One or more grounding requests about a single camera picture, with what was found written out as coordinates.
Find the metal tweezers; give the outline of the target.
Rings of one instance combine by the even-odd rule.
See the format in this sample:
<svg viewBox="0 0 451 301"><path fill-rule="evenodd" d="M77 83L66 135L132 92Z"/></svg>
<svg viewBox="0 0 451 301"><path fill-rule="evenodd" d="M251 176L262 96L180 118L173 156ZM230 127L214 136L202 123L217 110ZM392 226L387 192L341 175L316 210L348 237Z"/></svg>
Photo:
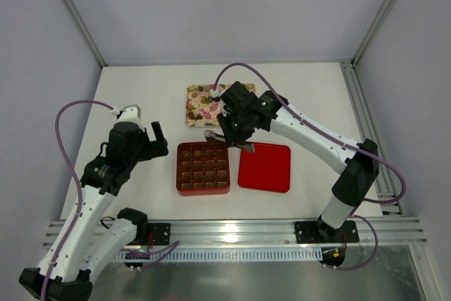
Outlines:
<svg viewBox="0 0 451 301"><path fill-rule="evenodd" d="M215 133L212 130L204 131L204 138L207 142L222 142L226 145L227 148L238 148L241 150L245 150L246 152L252 153L255 152L255 147L252 142L244 141L244 142L235 142L225 135L220 135Z"/></svg>

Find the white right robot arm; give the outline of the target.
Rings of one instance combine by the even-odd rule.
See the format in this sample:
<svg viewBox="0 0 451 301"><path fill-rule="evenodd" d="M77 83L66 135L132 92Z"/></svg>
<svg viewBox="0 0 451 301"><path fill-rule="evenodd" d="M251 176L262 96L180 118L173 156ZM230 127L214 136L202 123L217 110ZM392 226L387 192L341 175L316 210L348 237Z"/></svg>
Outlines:
<svg viewBox="0 0 451 301"><path fill-rule="evenodd" d="M212 91L211 96L222 109L217 119L223 133L216 139L228 147L254 152L249 139L255 130L265 130L303 147L339 175L316 227L325 241L341 240L342 226L364 201L379 174L376 143L369 139L356 142L324 131L271 91L257 97L236 82L225 91Z"/></svg>

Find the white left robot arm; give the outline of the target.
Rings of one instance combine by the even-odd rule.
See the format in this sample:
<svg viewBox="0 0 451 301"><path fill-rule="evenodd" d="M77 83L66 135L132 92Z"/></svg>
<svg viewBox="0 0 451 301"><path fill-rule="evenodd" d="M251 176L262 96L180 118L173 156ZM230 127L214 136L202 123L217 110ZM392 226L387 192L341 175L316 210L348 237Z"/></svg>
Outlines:
<svg viewBox="0 0 451 301"><path fill-rule="evenodd" d="M132 121L116 123L105 155L89 162L78 187L78 200L48 253L35 268L26 268L19 283L38 300L88 300L95 281L109 262L130 243L145 242L149 222L145 213L129 207L96 242L92 236L106 210L131 172L142 161L168 155L159 122L152 123L156 139Z"/></svg>

